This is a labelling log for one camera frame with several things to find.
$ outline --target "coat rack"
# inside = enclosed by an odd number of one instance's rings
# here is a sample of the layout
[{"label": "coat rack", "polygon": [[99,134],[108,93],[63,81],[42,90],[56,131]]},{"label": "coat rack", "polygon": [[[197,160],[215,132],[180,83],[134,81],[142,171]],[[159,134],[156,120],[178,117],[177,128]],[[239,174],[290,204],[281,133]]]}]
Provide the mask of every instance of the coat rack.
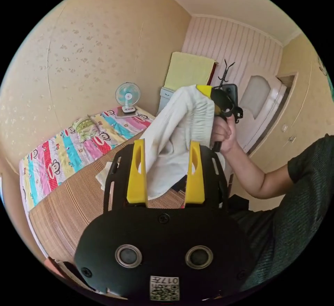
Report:
[{"label": "coat rack", "polygon": [[225,59],[224,59],[224,61],[225,61],[225,71],[224,71],[223,77],[220,78],[220,77],[218,76],[218,79],[221,80],[221,81],[220,81],[220,84],[219,84],[219,88],[221,88],[221,86],[224,84],[224,82],[228,82],[228,80],[225,80],[225,79],[226,79],[227,72],[228,72],[228,70],[230,69],[230,67],[233,66],[233,65],[235,64],[235,62],[234,62],[234,63],[231,64],[229,67],[227,67],[227,62],[226,62]]}]

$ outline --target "bamboo mat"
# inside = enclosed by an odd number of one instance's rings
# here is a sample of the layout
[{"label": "bamboo mat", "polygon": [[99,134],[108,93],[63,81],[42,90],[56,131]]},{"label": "bamboo mat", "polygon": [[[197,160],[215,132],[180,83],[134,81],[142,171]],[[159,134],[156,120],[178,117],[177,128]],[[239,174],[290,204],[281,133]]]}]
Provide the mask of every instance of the bamboo mat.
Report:
[{"label": "bamboo mat", "polygon": [[[30,210],[31,224],[49,257],[73,263],[84,229],[103,211],[103,191],[95,176],[120,149],[140,136],[138,134],[79,170]],[[149,201],[149,208],[180,208],[183,201],[183,192],[169,190],[160,198]]]}]

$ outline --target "fan base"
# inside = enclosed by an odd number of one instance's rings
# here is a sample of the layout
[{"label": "fan base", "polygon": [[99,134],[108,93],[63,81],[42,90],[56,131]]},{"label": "fan base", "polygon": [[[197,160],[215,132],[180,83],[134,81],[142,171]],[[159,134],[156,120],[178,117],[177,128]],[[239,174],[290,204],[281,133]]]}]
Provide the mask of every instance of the fan base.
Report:
[{"label": "fan base", "polygon": [[127,107],[127,106],[123,106],[122,107],[122,111],[128,115],[128,114],[134,114],[136,112],[136,108],[135,107]]}]

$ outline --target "striped wall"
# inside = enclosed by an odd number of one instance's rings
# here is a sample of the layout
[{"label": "striped wall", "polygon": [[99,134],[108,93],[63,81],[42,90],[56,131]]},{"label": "striped wall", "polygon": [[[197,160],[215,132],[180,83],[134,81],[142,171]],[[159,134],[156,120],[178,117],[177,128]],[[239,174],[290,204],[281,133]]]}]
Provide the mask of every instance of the striped wall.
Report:
[{"label": "striped wall", "polygon": [[253,62],[276,75],[282,56],[282,45],[251,27],[227,19],[193,16],[183,43],[182,52],[215,59],[218,62],[212,86],[220,83],[228,65],[229,83],[238,85],[247,62]]}]

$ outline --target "yellow towel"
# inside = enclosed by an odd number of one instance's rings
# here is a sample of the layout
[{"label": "yellow towel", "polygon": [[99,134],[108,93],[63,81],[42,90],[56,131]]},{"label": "yellow towel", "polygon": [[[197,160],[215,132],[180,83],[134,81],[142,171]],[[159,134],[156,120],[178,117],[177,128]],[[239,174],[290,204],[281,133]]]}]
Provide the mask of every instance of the yellow towel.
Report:
[{"label": "yellow towel", "polygon": [[215,60],[183,52],[173,52],[165,80],[165,88],[177,90],[183,86],[207,84]]}]

